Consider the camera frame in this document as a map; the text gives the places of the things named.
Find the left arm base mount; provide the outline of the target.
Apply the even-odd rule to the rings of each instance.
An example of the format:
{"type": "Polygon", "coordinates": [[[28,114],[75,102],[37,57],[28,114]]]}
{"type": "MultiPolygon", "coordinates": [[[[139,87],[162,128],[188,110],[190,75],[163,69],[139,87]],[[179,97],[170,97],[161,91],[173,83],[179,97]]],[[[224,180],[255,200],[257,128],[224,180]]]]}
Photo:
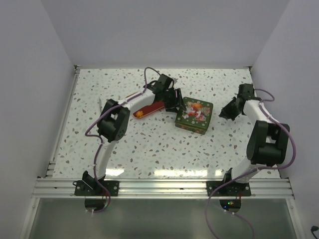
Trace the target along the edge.
{"type": "MultiPolygon", "coordinates": [[[[106,191],[101,186],[95,183],[93,187],[88,186],[82,180],[74,181],[72,183],[75,186],[75,196],[106,196],[106,191]]],[[[111,197],[118,196],[120,182],[119,181],[103,181],[101,182],[104,188],[106,188],[111,197]]]]}

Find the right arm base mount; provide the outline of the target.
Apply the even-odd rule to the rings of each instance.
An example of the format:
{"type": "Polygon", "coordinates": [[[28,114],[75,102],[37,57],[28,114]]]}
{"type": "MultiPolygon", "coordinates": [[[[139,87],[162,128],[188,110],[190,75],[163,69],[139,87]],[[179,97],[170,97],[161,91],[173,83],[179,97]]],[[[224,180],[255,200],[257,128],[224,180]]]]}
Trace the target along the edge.
{"type": "MultiPolygon", "coordinates": [[[[206,182],[206,191],[207,195],[210,196],[211,193],[221,186],[223,184],[222,181],[207,181],[206,182]]],[[[222,187],[221,189],[218,189],[217,192],[213,194],[214,197],[227,197],[227,196],[251,196],[251,189],[249,183],[241,184],[241,183],[230,183],[229,185],[226,185],[222,187]]]]}

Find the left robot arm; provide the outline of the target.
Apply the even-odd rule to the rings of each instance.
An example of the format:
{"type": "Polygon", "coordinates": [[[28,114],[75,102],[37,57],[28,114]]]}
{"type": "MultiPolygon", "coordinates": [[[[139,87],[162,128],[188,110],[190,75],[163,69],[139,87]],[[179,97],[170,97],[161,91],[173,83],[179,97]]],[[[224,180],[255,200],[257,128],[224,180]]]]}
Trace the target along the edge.
{"type": "Polygon", "coordinates": [[[159,78],[146,84],[142,90],[119,101],[107,100],[100,117],[86,130],[87,137],[97,137],[100,145],[94,157],[93,168],[83,173],[86,190],[96,196],[102,193],[102,180],[115,144],[125,135],[130,115],[143,107],[163,102],[167,112],[185,110],[181,89],[174,88],[174,79],[160,74],[159,78]]]}

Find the metal serving tongs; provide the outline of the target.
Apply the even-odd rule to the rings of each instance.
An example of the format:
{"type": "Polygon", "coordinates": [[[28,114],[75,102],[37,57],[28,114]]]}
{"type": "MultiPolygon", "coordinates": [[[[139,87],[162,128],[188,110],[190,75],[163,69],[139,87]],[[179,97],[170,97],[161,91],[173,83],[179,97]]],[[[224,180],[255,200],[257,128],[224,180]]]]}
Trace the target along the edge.
{"type": "Polygon", "coordinates": [[[99,107],[99,112],[102,113],[103,107],[102,107],[102,101],[100,98],[98,98],[98,107],[99,107]]]}

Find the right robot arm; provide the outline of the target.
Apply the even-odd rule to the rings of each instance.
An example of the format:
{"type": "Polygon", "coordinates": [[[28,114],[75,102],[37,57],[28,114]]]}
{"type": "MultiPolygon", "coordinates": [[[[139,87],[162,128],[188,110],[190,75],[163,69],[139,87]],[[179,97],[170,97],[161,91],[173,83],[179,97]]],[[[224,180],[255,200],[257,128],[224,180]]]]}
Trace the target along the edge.
{"type": "Polygon", "coordinates": [[[235,120],[239,115],[247,116],[253,129],[245,159],[224,174],[222,190],[230,196],[261,170],[282,164],[290,137],[290,127],[271,116],[265,109],[264,100],[255,95],[252,84],[239,85],[237,96],[222,108],[219,117],[235,120]]]}

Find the gold tin lid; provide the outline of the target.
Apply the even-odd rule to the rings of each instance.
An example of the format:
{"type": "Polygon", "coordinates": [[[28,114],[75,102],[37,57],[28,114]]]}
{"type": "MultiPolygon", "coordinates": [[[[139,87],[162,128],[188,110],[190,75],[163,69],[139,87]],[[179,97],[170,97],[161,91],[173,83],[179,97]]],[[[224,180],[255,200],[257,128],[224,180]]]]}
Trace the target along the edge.
{"type": "Polygon", "coordinates": [[[184,97],[183,102],[186,110],[178,111],[175,126],[204,135],[210,125],[214,104],[189,97],[184,97]]]}

